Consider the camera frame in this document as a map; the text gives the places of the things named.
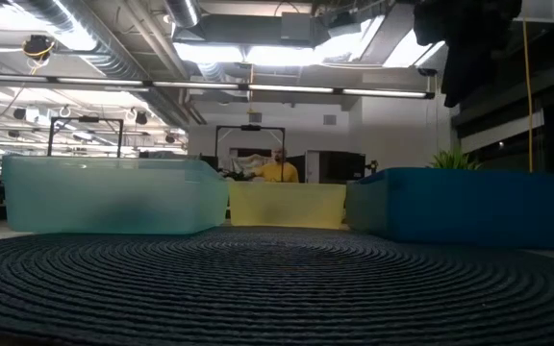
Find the yellow translucent plastic bin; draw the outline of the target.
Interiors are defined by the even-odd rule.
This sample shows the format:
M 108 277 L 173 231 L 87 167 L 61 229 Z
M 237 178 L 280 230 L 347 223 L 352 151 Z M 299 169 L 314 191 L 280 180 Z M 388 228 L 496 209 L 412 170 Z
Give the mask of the yellow translucent plastic bin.
M 339 229 L 345 185 L 230 182 L 234 226 Z

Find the green translucent plastic bin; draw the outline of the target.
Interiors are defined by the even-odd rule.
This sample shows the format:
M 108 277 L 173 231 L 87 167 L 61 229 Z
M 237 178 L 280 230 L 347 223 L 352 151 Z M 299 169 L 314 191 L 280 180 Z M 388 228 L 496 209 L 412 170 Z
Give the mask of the green translucent plastic bin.
M 6 156 L 16 232 L 187 235 L 221 225 L 227 182 L 198 160 Z

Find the round dark woven mat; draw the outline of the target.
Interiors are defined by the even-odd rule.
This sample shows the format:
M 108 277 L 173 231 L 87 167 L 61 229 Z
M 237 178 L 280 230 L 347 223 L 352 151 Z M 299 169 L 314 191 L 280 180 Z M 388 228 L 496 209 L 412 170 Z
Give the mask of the round dark woven mat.
M 0 240 L 0 345 L 554 346 L 554 259 L 344 231 Z

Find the black cabinet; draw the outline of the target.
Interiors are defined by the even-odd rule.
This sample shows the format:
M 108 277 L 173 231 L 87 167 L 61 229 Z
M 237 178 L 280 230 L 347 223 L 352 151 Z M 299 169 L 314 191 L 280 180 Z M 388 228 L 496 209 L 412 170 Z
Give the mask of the black cabinet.
M 347 184 L 365 175 L 365 155 L 342 151 L 307 151 L 306 182 Z

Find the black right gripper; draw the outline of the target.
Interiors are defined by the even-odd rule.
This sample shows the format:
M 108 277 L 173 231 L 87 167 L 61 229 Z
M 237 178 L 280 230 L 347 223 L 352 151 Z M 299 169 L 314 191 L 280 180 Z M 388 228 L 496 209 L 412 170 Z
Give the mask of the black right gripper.
M 487 45 L 450 46 L 441 84 L 444 105 L 447 108 L 457 106 L 478 87 L 488 83 L 495 68 Z

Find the leafy green potted plant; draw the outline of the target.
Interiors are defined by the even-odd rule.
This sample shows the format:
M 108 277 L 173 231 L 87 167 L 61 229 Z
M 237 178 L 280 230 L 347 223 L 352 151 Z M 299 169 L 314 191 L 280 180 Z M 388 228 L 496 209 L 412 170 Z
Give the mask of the leafy green potted plant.
M 459 147 L 453 150 L 440 150 L 429 162 L 429 168 L 478 170 L 482 164 Z

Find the blue plastic bin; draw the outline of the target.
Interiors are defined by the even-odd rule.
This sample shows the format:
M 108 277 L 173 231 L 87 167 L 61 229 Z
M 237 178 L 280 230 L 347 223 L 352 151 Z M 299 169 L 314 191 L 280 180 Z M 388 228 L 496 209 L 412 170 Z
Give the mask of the blue plastic bin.
M 554 250 L 554 174 L 389 168 L 347 185 L 345 211 L 397 242 Z

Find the long ceiling light fixture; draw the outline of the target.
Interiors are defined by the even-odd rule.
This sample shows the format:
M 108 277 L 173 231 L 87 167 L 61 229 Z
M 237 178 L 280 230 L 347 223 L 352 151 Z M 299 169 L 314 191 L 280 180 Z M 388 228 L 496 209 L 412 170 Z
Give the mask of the long ceiling light fixture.
M 1 83 L 29 83 L 45 85 L 70 85 L 83 87 L 114 87 L 132 91 L 148 91 L 151 88 L 186 88 L 201 90 L 219 91 L 259 91 L 259 92 L 285 92 L 304 94 L 323 94 L 338 96 L 360 96 L 360 97 L 384 97 L 384 98 L 410 98 L 410 99 L 432 99 L 435 93 L 431 91 L 410 91 L 391 89 L 365 89 L 352 87 L 333 86 L 287 86 L 269 85 L 257 83 L 215 83 L 215 82 L 192 82 L 192 81 L 151 81 L 151 80 L 121 80 L 121 79 L 98 79 L 83 77 L 59 77 L 59 76 L 38 76 L 0 74 Z

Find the person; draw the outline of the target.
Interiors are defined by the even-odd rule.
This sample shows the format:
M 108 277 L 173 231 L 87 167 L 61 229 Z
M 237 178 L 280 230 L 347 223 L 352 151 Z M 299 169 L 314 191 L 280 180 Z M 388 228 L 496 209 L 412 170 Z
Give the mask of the person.
M 278 147 L 272 150 L 272 161 L 254 169 L 251 173 L 253 178 L 263 178 L 266 182 L 272 183 L 298 183 L 297 168 L 286 161 L 286 150 Z

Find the black gantry frame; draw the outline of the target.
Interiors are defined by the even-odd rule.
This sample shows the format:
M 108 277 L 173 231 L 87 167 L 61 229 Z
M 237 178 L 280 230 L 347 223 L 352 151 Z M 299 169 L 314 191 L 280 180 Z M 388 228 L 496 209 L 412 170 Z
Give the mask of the black gantry frame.
M 247 125 L 217 125 L 215 127 L 214 132 L 214 156 L 218 157 L 218 146 L 219 141 L 224 139 L 226 135 L 220 136 L 219 133 L 222 129 L 228 129 L 228 130 L 240 130 L 243 132 L 260 132 L 260 131 L 278 131 L 282 134 L 281 138 L 281 178 L 284 178 L 284 167 L 286 163 L 286 129 L 284 127 L 266 127 L 261 125 L 253 125 L 253 124 L 247 124 Z M 232 172 L 223 168 L 219 168 L 218 172 L 220 172 L 225 178 L 233 179 L 234 181 L 250 181 L 253 176 L 252 175 L 246 175 L 243 172 Z
M 100 118 L 98 116 L 88 116 L 88 115 L 81 115 L 76 117 L 61 117 L 56 116 L 52 117 L 50 119 L 50 128 L 49 128 L 49 137 L 47 142 L 47 151 L 46 156 L 51 157 L 53 153 L 53 145 L 54 145 L 54 136 L 55 136 L 55 127 L 56 125 L 61 122 L 62 126 L 64 127 L 64 122 L 68 123 L 69 121 L 78 121 L 80 123 L 99 123 L 107 122 L 107 123 L 117 123 L 119 125 L 118 128 L 118 138 L 117 138 L 117 145 L 116 145 L 116 157 L 118 159 L 121 158 L 121 149 L 122 149 L 122 139 L 123 139 L 123 132 L 124 132 L 124 121 L 122 119 L 114 118 Z

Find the grey ceiling box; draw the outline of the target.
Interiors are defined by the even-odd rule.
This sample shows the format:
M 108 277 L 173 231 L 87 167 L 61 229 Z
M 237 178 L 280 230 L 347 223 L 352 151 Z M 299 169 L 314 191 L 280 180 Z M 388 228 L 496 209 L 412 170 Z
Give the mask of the grey ceiling box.
M 281 40 L 309 41 L 312 37 L 312 19 L 307 13 L 281 14 Z

